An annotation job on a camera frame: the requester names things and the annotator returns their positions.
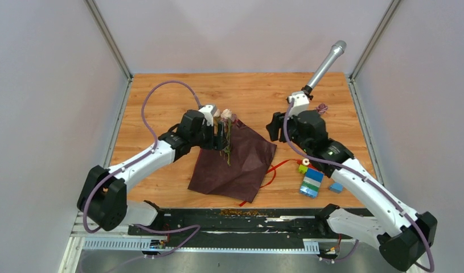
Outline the colourful toy block stack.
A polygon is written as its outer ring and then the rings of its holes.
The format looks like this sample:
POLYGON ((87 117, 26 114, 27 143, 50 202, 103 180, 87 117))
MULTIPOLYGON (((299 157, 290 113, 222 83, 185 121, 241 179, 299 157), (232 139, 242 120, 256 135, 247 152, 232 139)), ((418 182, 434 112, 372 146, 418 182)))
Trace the colourful toy block stack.
POLYGON ((304 175, 299 192, 311 198, 318 197, 324 174, 315 169, 308 159, 298 160, 297 164, 298 172, 304 175))

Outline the silver microphone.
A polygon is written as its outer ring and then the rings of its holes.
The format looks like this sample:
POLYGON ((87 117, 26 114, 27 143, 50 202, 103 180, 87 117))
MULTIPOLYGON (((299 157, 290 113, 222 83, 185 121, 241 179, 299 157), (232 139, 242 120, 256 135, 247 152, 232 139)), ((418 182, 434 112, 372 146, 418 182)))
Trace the silver microphone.
POLYGON ((338 40, 336 43, 334 43, 331 46, 330 52, 322 61, 320 66, 316 69, 312 78, 306 85, 314 89, 318 85, 322 77, 326 74, 326 72, 328 72, 328 70, 332 67, 335 61, 344 54, 346 48, 347 43, 343 40, 338 40))

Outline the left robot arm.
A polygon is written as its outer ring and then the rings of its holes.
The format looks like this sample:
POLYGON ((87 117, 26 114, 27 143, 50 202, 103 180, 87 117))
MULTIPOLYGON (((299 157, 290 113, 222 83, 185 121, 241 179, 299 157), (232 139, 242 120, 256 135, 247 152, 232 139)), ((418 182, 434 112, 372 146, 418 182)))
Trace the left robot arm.
POLYGON ((151 235, 160 234, 165 220, 150 201, 128 200, 128 193, 156 170, 188 154, 193 147, 219 151, 225 146, 222 123, 215 105, 188 110, 182 120, 162 134, 148 148, 130 159, 108 168, 92 167, 77 201, 83 213, 84 229, 111 231, 120 225, 142 225, 151 235), (97 229, 90 229, 89 223, 97 229))

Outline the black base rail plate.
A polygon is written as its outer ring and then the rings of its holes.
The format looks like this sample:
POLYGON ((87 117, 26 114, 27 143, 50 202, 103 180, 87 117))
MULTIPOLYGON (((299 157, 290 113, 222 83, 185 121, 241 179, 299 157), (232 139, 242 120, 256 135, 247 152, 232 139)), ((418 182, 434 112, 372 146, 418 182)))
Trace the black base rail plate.
POLYGON ((149 229, 175 230, 166 234, 167 245, 201 249, 300 249, 306 239, 336 244, 338 235, 317 220, 319 209, 161 209, 149 229))

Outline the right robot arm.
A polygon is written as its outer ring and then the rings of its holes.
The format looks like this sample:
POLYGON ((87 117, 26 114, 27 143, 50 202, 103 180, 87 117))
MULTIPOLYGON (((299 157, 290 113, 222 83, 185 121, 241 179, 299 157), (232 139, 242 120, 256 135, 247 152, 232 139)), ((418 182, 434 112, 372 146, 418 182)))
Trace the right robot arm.
POLYGON ((399 271, 415 265, 434 272, 431 247, 438 225, 435 216, 419 213, 382 186, 348 148, 329 138, 317 111, 306 110, 295 116, 276 112, 266 129, 271 141, 287 143, 311 160, 314 168, 344 186, 373 215, 370 219, 329 204, 315 222, 320 236, 338 233, 355 238, 379 250, 399 271))

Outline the black tripod stand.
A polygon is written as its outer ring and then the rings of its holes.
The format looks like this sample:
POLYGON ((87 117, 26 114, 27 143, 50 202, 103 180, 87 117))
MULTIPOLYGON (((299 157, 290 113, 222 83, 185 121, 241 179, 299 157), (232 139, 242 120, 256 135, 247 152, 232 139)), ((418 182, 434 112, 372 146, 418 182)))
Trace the black tripod stand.
POLYGON ((311 101, 313 99, 313 95, 311 94, 312 88, 308 85, 305 85, 301 91, 306 95, 306 97, 311 101))

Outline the blue triangular toy block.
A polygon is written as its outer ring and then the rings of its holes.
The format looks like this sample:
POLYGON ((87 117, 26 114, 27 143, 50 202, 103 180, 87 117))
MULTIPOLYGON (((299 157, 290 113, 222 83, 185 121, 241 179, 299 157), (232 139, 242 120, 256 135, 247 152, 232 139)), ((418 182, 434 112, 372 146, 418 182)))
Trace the blue triangular toy block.
POLYGON ((329 190, 335 193, 341 193, 343 186, 340 183, 334 182, 329 186, 329 190))

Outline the maroon flower bouquet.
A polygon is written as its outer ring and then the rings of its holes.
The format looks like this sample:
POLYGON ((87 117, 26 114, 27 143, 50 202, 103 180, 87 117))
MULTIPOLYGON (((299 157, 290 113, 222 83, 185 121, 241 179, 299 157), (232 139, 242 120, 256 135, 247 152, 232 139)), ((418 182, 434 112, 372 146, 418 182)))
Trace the maroon flower bouquet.
POLYGON ((238 120, 232 125, 230 156, 201 149, 188 189, 252 202, 276 150, 276 144, 238 120))

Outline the cream rose with stem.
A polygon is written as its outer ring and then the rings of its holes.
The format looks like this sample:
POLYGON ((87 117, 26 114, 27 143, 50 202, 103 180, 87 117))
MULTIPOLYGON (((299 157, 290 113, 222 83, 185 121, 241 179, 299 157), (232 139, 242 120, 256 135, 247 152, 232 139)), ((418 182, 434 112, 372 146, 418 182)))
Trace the cream rose with stem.
POLYGON ((220 109, 217 109, 217 110, 214 112, 214 114, 213 114, 213 119, 214 119, 215 121, 220 121, 220 120, 222 119, 220 109))

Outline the mauve rose with stem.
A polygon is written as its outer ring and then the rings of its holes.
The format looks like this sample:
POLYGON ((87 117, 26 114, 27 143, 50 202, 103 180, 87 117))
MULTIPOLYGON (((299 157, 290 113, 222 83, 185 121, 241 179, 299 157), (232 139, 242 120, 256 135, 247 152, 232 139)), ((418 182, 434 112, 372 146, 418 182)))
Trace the mauve rose with stem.
POLYGON ((328 110, 328 108, 329 108, 328 105, 321 103, 315 109, 319 115, 324 115, 326 111, 328 110))

